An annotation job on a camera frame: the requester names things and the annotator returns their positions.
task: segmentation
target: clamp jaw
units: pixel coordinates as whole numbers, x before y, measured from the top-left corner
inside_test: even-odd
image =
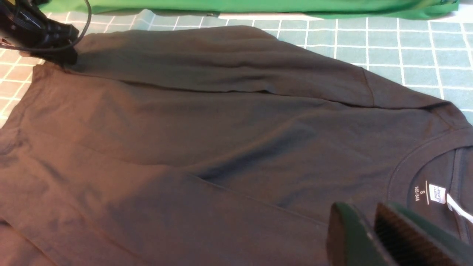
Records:
[[[38,5],[49,0],[0,0],[0,42],[34,49],[64,47],[74,42],[79,31],[73,25],[49,19]],[[75,64],[73,47],[56,52],[31,52],[30,56],[63,65]]]

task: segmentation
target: green clothing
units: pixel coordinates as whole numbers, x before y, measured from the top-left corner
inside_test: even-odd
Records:
[[[304,12],[322,18],[388,16],[437,18],[458,10],[458,0],[90,0],[95,14],[136,9],[213,12]],[[43,12],[86,11],[83,0],[53,0]]]

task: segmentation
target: dark gray t-shirt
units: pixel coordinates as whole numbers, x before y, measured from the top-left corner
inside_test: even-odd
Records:
[[[0,130],[0,265],[324,265],[330,205],[404,204],[470,243],[450,102],[250,27],[91,34]]]

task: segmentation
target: teal grid mat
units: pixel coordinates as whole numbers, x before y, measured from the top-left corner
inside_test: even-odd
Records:
[[[48,14],[81,29],[86,15]],[[89,33],[130,29],[182,30],[254,26],[280,40],[361,66],[383,77],[455,103],[473,123],[473,23],[396,18],[336,20],[236,20],[202,16],[157,16],[149,10],[128,16],[95,15]],[[0,126],[31,83],[40,61],[0,50]]]

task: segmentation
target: sleeve seam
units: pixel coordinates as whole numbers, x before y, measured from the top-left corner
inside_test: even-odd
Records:
[[[359,67],[361,69],[361,71],[363,71],[363,77],[365,78],[365,84],[366,84],[366,88],[368,89],[370,95],[371,95],[371,107],[375,107],[375,94],[373,93],[373,90],[371,89],[371,87],[369,86],[369,82],[368,82],[368,77],[366,76],[366,70]]]

